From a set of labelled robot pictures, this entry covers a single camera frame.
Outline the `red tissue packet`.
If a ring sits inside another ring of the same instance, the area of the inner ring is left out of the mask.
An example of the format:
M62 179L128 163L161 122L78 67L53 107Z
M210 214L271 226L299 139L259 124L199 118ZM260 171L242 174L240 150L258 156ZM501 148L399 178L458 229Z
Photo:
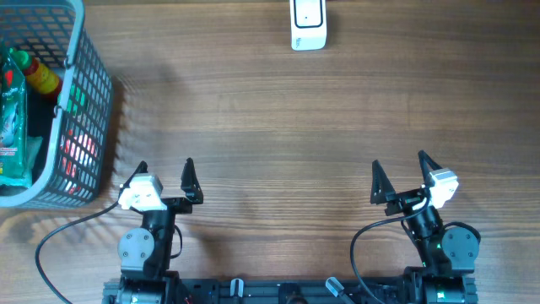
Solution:
M67 136L62 137L60 145L64 153L62 171L73 180L67 183L65 190L71 195L87 197L85 188L93 186L97 151L92 138L82 132L70 129Z

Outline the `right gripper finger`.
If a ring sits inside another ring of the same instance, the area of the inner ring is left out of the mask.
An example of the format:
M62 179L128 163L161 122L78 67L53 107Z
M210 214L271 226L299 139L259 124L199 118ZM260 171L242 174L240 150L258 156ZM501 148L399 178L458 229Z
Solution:
M378 160L372 162L371 204L387 204L396 199L396 192Z
M434 182L429 176L430 172L437 171L441 169L441 166L436 163L424 150L418 152L418 161L420 169L422 171L422 176L425 186L433 186Z

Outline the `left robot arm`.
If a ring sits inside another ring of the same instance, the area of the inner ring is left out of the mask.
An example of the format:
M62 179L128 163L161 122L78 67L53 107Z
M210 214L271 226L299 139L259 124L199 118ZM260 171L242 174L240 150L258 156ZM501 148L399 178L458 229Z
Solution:
M121 278L111 301L117 304L191 303L192 296L179 274L170 270L173 238L180 233L176 216L190 214L203 203L194 161L186 160L181 173L183 197L162 198L160 179L141 162L121 185L118 203L122 209L137 211L142 224L129 230L118 243Z

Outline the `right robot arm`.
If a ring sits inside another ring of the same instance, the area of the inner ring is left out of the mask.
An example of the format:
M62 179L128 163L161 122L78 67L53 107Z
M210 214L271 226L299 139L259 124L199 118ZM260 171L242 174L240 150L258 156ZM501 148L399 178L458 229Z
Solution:
M424 151L418 152L424 183L398 193L381 163L372 162L370 202L384 204L387 216L404 216L402 226L415 246L422 265L407 267L397 279L397 295L390 303L477 303L472 274L481 236L472 226L444 223L439 209L451 200L459 182L456 174L437 164Z

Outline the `green lid jar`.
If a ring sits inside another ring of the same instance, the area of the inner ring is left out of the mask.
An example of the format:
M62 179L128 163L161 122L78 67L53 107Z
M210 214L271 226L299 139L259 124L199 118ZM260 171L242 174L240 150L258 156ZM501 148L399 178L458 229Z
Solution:
M73 84L69 92L67 112L78 118L87 110L87 106L85 93L76 84Z

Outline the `red yellow sauce bottle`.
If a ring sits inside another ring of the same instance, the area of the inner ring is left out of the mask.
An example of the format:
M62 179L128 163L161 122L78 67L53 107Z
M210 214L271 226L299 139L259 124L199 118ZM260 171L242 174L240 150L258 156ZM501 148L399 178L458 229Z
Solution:
M26 77L27 83L51 103L57 103L62 91L60 77L26 51L10 48L9 54Z

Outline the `teal wipes packet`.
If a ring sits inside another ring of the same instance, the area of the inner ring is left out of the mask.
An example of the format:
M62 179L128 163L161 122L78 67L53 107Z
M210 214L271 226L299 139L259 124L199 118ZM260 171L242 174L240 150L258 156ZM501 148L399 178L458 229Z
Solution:
M28 137L26 144L26 166L27 176L32 179L32 171L35 166L37 155L39 154L43 142L42 137Z

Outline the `green 3M gloves packet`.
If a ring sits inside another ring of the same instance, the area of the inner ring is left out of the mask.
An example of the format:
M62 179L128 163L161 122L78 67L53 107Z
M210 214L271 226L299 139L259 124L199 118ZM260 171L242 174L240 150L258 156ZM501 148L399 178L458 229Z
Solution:
M31 186L27 155L26 78L3 46L1 67L1 185Z

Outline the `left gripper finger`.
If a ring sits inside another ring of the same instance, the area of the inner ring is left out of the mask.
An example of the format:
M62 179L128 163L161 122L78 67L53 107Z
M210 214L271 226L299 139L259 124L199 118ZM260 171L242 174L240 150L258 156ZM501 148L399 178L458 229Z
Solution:
M138 166L136 167L136 169L134 170L134 172L131 174L131 176L128 177L128 179L120 186L120 189L128 188L130 182L132 181L132 179L133 179L137 174L142 174L142 173L147 173L147 172L148 172L148 164L147 164L146 161L142 160L142 161L138 164Z
M192 158L186 159L181 174L181 190L189 201L203 201L203 190L197 179L197 174Z

